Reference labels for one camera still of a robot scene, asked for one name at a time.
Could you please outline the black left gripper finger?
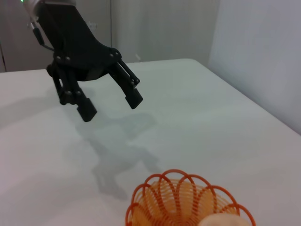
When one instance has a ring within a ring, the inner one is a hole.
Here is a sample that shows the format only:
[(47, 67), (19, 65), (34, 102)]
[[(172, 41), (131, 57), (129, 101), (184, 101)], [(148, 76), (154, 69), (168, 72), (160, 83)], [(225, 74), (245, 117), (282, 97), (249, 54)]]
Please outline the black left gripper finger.
[(131, 109), (135, 109), (143, 101), (143, 97), (136, 88), (140, 83), (140, 79), (136, 77), (123, 60), (119, 60), (109, 67), (109, 75), (124, 92), (125, 99)]
[(78, 84), (78, 76), (82, 75), (82, 71), (73, 67), (52, 63), (47, 66), (47, 72), (53, 79), (60, 104), (77, 105), (77, 111), (82, 120), (84, 122), (91, 121), (97, 110)]

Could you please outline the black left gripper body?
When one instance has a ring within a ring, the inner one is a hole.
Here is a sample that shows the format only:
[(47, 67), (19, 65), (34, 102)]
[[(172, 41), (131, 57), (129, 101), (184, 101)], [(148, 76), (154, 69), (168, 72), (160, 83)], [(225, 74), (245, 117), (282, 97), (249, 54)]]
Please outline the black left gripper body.
[(121, 53), (100, 43), (74, 5), (43, 1), (38, 22), (60, 64), (75, 69), (79, 81), (96, 80), (121, 60)]

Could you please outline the orange wire basket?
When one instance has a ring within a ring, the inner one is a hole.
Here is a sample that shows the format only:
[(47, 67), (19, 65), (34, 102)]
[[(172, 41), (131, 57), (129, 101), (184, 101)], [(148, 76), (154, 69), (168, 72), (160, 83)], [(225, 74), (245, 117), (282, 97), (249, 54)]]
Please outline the orange wire basket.
[(199, 175), (170, 169), (146, 178), (133, 192), (125, 226), (200, 226), (214, 214), (242, 217), (256, 226), (249, 210), (225, 188)]

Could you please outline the round beige bun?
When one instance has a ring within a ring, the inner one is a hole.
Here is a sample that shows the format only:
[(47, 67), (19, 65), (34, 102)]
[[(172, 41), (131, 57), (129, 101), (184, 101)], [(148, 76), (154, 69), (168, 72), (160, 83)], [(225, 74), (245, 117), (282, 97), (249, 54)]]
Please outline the round beige bun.
[(248, 221), (235, 214), (217, 213), (205, 217), (198, 226), (251, 226)]

